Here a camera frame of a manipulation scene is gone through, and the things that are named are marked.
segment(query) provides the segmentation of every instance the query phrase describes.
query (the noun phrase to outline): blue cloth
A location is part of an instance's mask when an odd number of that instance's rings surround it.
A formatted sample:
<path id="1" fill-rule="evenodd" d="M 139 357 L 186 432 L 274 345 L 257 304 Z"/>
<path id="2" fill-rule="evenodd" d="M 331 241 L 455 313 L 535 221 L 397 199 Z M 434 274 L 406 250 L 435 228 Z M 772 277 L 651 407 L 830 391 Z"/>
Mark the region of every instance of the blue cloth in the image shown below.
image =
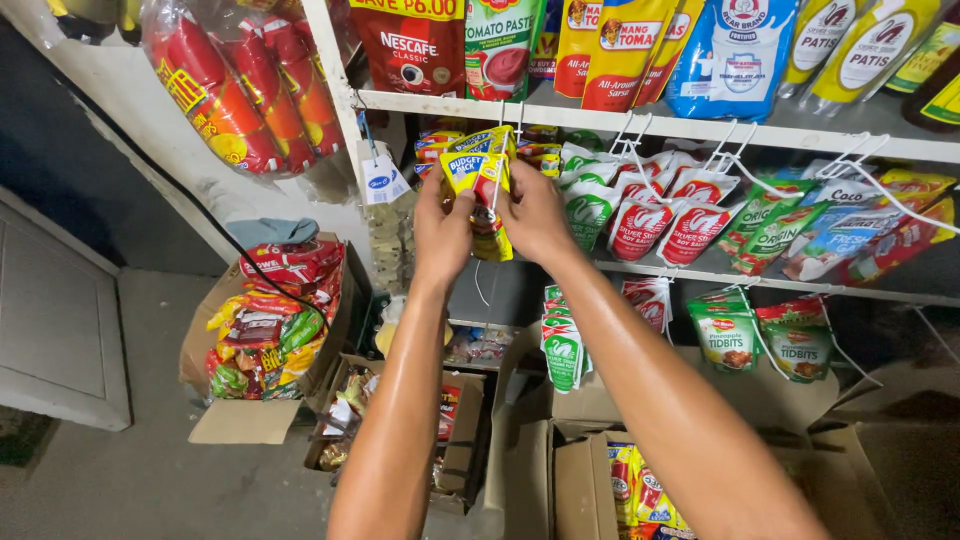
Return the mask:
<path id="1" fill-rule="evenodd" d="M 227 230 L 236 237 L 243 249 L 260 244 L 299 244 L 317 235 L 317 222 L 304 217 L 300 221 L 262 217 L 227 223 Z"/>

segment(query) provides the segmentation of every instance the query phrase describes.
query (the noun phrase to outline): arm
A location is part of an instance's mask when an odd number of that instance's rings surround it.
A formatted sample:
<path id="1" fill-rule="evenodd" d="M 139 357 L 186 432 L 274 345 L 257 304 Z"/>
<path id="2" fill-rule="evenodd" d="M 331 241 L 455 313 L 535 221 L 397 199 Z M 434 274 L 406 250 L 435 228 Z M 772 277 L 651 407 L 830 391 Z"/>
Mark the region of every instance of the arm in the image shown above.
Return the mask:
<path id="1" fill-rule="evenodd" d="M 756 433 L 580 252 L 552 183 L 522 162 L 511 174 L 522 199 L 498 197 L 507 236 L 564 292 L 627 430 L 697 535 L 828 538 Z"/>
<path id="2" fill-rule="evenodd" d="M 420 538 L 423 529 L 440 423 L 444 308 L 469 257 L 474 203 L 472 191 L 463 193 L 445 216 L 441 174 L 424 183 L 414 213 L 416 272 L 333 498 L 332 540 Z"/>

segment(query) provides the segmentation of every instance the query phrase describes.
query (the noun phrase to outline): hand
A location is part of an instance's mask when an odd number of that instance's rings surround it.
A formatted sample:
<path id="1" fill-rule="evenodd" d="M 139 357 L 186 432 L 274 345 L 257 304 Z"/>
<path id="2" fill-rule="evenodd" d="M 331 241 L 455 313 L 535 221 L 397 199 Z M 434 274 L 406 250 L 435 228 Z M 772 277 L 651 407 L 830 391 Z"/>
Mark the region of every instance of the hand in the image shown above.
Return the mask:
<path id="1" fill-rule="evenodd" d="M 461 191 L 452 206 L 441 203 L 444 171 L 437 164 L 431 169 L 414 209 L 414 243 L 417 266 L 414 281 L 426 280 L 444 288 L 457 279 L 467 264 L 473 244 L 470 215 L 476 201 L 472 189 Z"/>
<path id="2" fill-rule="evenodd" d="M 570 235 L 563 198 L 553 182 L 520 160 L 510 162 L 510 176 L 512 192 L 497 187 L 495 210 L 516 250 L 550 273 L 557 264 L 581 255 Z M 488 191 L 484 195 L 492 200 L 493 184 L 484 187 Z"/>

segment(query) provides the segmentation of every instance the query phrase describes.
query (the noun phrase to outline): concrete floor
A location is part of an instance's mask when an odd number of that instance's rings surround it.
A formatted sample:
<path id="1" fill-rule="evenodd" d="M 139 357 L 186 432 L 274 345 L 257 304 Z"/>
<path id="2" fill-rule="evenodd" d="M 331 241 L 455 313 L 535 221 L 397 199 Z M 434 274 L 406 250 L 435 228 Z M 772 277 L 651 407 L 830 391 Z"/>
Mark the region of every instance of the concrete floor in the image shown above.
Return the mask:
<path id="1" fill-rule="evenodd" d="M 180 343 L 213 284 L 121 273 L 134 424 L 62 423 L 26 485 L 0 489 L 0 538 L 326 537 L 333 493 L 329 476 L 303 468 L 305 432 L 275 446 L 186 441 L 203 412 L 177 382 Z M 424 538 L 469 538 L 468 520 L 430 511 Z"/>

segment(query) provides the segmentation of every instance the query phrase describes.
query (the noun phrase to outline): blue pouch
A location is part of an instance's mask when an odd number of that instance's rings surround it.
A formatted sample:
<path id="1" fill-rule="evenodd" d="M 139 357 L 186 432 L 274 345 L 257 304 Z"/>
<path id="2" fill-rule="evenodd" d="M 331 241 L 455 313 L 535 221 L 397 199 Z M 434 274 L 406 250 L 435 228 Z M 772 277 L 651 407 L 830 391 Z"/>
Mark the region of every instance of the blue pouch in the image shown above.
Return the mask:
<path id="1" fill-rule="evenodd" d="M 763 122 L 790 52 L 796 0 L 707 0 L 666 88 L 681 118 Z"/>

